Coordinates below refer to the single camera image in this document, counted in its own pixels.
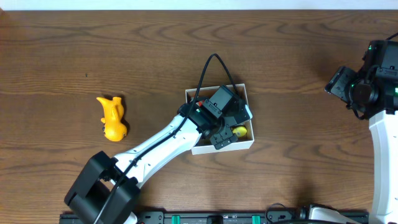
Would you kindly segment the yellow yo-yo with string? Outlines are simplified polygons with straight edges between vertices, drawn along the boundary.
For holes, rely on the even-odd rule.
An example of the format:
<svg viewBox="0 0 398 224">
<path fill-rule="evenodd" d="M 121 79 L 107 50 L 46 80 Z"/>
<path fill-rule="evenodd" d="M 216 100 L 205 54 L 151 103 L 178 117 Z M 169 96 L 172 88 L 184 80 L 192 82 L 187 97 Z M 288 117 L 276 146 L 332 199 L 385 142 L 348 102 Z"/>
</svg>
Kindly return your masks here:
<svg viewBox="0 0 398 224">
<path fill-rule="evenodd" d="M 235 134 L 238 138 L 242 138 L 247 135 L 248 131 L 245 126 L 237 126 L 232 129 L 233 134 Z"/>
</svg>

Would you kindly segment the orange rubber animal toy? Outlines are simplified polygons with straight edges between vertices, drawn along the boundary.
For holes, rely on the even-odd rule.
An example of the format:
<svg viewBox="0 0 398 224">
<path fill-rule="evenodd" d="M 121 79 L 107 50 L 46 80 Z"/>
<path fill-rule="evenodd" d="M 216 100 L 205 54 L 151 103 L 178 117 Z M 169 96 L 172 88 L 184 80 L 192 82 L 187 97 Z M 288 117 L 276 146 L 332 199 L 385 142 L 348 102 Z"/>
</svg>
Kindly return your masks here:
<svg viewBox="0 0 398 224">
<path fill-rule="evenodd" d="M 101 118 L 103 126 L 103 134 L 106 139 L 118 142 L 127 135 L 127 127 L 122 123 L 124 116 L 124 107 L 122 105 L 122 98 L 115 96 L 111 100 L 96 97 L 101 103 L 104 111 L 104 116 Z"/>
</svg>

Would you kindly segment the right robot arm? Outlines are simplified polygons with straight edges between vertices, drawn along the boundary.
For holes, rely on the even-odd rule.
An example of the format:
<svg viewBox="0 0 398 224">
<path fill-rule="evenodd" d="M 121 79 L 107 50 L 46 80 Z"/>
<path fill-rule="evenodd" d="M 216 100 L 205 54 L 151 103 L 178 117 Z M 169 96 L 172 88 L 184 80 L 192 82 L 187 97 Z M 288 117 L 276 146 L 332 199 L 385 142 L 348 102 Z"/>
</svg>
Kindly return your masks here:
<svg viewBox="0 0 398 224">
<path fill-rule="evenodd" d="M 369 122 L 374 147 L 374 193 L 369 223 L 397 223 L 397 42 L 372 40 L 354 71 L 340 67 L 325 91 Z"/>
</svg>

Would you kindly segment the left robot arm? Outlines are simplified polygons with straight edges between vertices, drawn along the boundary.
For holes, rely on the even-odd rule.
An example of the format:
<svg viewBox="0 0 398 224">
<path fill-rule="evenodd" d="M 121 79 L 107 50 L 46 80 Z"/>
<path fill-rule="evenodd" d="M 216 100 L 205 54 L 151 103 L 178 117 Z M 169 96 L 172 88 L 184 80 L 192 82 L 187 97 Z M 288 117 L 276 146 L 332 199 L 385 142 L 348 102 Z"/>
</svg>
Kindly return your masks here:
<svg viewBox="0 0 398 224">
<path fill-rule="evenodd" d="M 191 150 L 212 127 L 232 127 L 252 119 L 252 114 L 242 105 L 205 123 L 208 117 L 204 108 L 185 103 L 163 130 L 135 148 L 114 157 L 103 151 L 95 154 L 66 194 L 65 204 L 83 223 L 137 223 L 133 210 L 152 175 Z"/>
</svg>

